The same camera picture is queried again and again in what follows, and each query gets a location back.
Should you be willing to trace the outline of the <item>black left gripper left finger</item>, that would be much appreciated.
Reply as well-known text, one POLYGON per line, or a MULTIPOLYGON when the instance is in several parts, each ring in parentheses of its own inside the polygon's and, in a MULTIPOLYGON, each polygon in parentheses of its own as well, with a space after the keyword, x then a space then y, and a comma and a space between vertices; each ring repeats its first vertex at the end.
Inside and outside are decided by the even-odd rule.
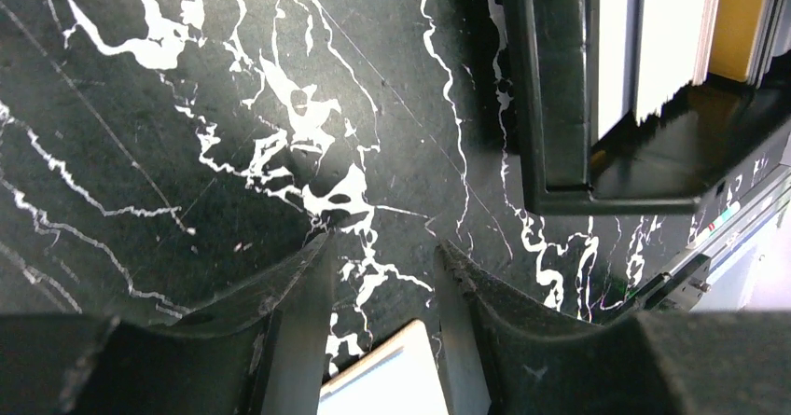
POLYGON ((334 301, 335 238, 172 325, 118 316, 1 320, 5 414, 313 414, 334 301))

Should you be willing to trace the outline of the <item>beige card holder wallet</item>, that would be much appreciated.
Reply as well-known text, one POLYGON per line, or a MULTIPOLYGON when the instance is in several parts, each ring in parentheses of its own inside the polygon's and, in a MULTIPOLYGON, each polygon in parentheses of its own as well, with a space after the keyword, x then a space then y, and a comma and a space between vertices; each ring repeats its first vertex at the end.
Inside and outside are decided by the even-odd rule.
POLYGON ((425 325, 413 320, 324 384, 319 414, 447 414, 425 325))

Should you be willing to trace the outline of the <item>black card box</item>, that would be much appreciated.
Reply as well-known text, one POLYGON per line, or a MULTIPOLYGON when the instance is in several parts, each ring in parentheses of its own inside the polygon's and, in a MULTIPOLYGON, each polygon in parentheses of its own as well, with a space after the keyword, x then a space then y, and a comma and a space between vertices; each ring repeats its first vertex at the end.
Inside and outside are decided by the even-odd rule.
POLYGON ((525 208, 541 215, 693 214, 790 131, 790 84, 684 88, 662 118, 593 138, 598 0, 504 0, 525 208))

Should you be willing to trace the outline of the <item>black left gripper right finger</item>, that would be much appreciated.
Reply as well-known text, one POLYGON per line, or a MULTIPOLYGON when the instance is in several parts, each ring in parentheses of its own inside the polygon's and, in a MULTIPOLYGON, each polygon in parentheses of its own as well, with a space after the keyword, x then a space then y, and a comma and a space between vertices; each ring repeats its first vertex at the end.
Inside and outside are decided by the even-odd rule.
POLYGON ((786 311, 646 311, 592 325, 435 251, 439 378, 453 414, 786 414, 786 311))

